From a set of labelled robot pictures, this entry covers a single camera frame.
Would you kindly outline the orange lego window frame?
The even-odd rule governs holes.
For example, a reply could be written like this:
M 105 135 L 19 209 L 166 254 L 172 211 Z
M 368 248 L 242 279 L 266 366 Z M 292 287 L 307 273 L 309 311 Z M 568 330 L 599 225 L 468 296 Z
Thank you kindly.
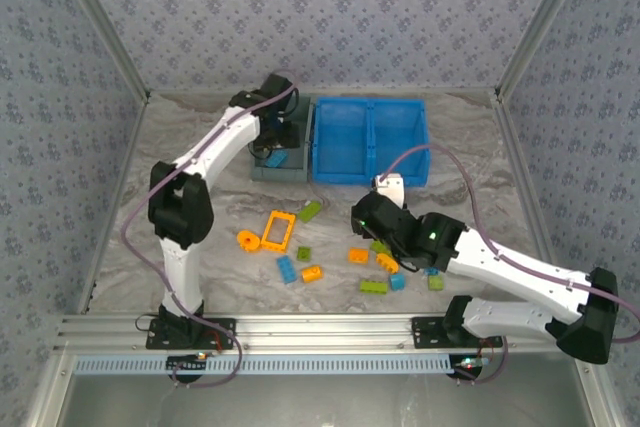
M 261 247 L 276 253 L 286 253 L 295 222 L 294 214 L 273 210 L 261 237 Z

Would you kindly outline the orange round lego piece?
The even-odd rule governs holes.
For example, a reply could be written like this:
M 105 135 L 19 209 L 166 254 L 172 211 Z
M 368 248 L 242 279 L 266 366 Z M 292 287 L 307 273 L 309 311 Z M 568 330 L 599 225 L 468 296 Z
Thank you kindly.
M 249 230 L 240 231 L 236 236 L 236 240 L 246 252 L 256 252 L 261 248 L 261 238 Z

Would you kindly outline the grey plastic bin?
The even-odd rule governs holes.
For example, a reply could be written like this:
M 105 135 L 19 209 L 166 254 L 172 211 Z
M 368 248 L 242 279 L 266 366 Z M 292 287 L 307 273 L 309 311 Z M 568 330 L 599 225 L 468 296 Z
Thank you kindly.
M 300 145 L 288 149 L 287 158 L 277 167 L 269 167 L 265 160 L 253 158 L 250 176 L 254 181 L 280 183 L 306 183 L 311 169 L 311 138 L 314 102 L 309 96 L 300 96 L 299 104 L 291 122 L 298 128 Z

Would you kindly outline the small black controller board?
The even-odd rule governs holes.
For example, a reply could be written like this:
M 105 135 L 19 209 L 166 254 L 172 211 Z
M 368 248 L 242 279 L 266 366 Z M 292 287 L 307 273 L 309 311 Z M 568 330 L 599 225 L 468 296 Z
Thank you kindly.
M 475 381 L 479 378 L 488 360 L 481 356 L 452 355 L 450 357 L 453 373 L 452 378 Z
M 168 373 L 201 372 L 206 369 L 207 358 L 199 354 L 168 356 L 165 370 Z

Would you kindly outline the grey metal lower panel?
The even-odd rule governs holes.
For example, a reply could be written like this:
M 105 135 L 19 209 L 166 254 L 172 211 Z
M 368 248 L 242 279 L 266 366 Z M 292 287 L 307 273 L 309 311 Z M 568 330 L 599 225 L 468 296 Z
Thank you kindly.
M 27 427 L 634 427 L 607 372 L 513 352 L 493 380 L 444 374 L 241 375 L 177 388 L 131 356 L 51 361 Z

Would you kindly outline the aluminium back rail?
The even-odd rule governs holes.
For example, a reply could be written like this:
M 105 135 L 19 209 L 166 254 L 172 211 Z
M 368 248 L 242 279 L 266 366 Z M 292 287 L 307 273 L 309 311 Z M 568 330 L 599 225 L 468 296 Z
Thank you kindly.
M 149 92 L 149 95 L 221 95 L 230 97 L 241 90 L 248 90 L 248 87 L 231 87 L 227 89 L 155 89 Z M 353 95 L 353 96 L 367 96 L 367 95 L 389 95 L 389 96 L 404 96 L 409 94 L 446 94 L 446 95 L 475 95 L 486 94 L 490 97 L 495 96 L 495 87 L 348 87 L 344 85 L 333 87 L 300 87 L 301 93 L 307 93 L 311 95 Z

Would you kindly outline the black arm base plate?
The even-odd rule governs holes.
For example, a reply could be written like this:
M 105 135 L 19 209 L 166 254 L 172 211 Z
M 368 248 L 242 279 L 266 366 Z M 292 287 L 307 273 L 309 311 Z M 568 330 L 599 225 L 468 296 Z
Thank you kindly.
M 480 337 L 466 331 L 460 321 L 444 316 L 413 317 L 411 335 L 416 349 L 478 349 L 485 345 Z
M 233 350 L 235 344 L 219 330 L 191 318 L 179 318 L 172 323 L 156 318 L 149 325 L 145 347 L 148 350 L 224 351 Z

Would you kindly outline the aluminium front rail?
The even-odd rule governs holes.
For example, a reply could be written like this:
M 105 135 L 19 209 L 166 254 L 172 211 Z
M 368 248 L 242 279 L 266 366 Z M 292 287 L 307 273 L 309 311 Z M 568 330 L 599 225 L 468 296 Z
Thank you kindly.
M 248 354 L 391 354 L 425 351 L 474 353 L 412 329 L 415 313 L 402 314 L 231 314 Z M 51 341 L 57 353 L 142 354 L 153 318 L 144 314 L 69 315 Z

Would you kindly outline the aluminium side rail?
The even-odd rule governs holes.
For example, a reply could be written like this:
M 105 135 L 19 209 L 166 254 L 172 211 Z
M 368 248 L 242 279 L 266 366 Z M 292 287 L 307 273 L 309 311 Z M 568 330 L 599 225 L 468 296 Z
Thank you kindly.
M 119 174 L 107 210 L 106 223 L 97 239 L 96 249 L 89 264 L 87 277 L 79 298 L 76 308 L 76 314 L 84 315 L 89 311 L 92 293 L 95 288 L 96 279 L 100 272 L 100 266 L 109 244 L 112 229 L 115 225 L 120 202 L 125 191 L 126 179 L 134 155 L 134 150 L 138 141 L 145 111 L 149 103 L 149 95 L 146 95 L 140 102 L 139 111 L 137 113 L 134 125 L 132 127 L 131 136 L 124 153 L 124 158 L 119 169 Z
M 541 260 L 556 264 L 557 256 L 544 222 L 538 196 L 536 195 L 535 187 L 509 109 L 497 95 L 493 95 L 491 104 L 496 114 L 498 129 L 503 137 L 506 155 L 513 171 L 516 189 L 523 209 L 524 218 L 534 243 L 534 249 Z

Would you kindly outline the aluminium frame post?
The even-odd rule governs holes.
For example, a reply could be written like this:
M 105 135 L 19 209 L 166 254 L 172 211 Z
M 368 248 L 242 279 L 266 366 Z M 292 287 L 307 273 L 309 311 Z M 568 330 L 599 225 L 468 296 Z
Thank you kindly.
M 565 1 L 541 0 L 496 86 L 499 102 L 505 103 L 513 94 Z
M 148 90 L 100 1 L 78 0 L 78 2 L 134 97 L 141 102 L 146 102 Z

